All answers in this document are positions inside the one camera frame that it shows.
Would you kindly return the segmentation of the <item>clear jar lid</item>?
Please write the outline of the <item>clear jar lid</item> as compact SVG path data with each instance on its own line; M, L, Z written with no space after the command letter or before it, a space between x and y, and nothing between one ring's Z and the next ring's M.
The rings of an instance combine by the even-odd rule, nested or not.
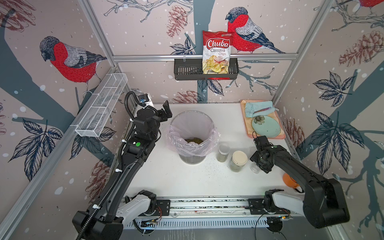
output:
M257 147L255 147L255 146L251 147L249 150L250 156L252 156L256 151L257 151Z

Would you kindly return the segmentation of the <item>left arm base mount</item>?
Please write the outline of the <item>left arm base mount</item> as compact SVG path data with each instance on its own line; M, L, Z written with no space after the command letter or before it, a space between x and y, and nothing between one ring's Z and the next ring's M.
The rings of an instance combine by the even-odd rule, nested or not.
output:
M156 206L153 211L149 211L147 213L142 213L139 217L149 217L149 218L157 218L160 216L169 216L171 210L171 201L170 200L157 200Z

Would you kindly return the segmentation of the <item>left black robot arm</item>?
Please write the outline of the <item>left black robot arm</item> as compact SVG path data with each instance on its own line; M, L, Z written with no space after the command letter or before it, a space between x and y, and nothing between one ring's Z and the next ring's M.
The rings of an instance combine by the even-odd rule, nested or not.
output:
M121 201L139 169L161 137L160 125L172 118L168 101L160 110L149 105L147 94L126 94L124 106L131 127L117 154L118 165L101 194L86 211L78 211L72 222L78 240L118 240L124 227L141 214L156 210L156 194L140 191L124 205Z

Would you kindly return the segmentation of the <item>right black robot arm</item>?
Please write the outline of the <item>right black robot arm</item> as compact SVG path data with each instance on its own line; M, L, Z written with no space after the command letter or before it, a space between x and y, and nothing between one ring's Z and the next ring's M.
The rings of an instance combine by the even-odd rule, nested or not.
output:
M327 179L297 161L284 147L273 145L265 136L254 139L257 151L250 160L268 174L274 166L288 174L304 191L303 196L285 194L275 189L265 192L264 209L267 212L290 210L306 217L316 229L347 223L350 213L342 185Z

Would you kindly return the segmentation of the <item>tall clear bean jar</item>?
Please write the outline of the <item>tall clear bean jar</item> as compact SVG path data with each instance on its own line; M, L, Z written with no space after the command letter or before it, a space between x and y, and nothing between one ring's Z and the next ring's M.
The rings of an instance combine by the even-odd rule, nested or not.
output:
M258 174L261 171L261 169L258 167L258 165L254 162L251 163L250 169L255 174Z

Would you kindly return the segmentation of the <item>short clear bean jar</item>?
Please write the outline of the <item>short clear bean jar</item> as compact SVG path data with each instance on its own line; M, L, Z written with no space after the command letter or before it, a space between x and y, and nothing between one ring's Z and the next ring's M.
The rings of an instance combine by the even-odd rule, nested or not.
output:
M220 144L217 153L217 160L224 163L227 160L230 151L231 148L227 144Z

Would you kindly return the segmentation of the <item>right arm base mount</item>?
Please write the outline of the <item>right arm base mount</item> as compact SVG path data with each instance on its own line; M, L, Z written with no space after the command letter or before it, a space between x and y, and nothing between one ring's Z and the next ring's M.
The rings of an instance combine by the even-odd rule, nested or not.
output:
M246 207L250 211L251 215L288 215L291 212L289 210L277 209L272 211L267 211L264 207L264 199L261 198L250 198L248 199L248 207Z

